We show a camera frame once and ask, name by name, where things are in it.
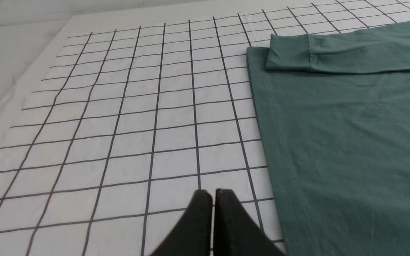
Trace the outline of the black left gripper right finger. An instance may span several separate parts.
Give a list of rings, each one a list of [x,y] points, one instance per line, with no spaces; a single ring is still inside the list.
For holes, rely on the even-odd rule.
[[[234,191],[215,192],[215,256],[284,256],[251,219]]]

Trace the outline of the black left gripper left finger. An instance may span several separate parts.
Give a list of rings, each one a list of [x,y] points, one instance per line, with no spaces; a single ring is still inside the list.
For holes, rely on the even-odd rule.
[[[151,255],[210,255],[211,219],[212,196],[204,190],[195,191],[184,214]]]

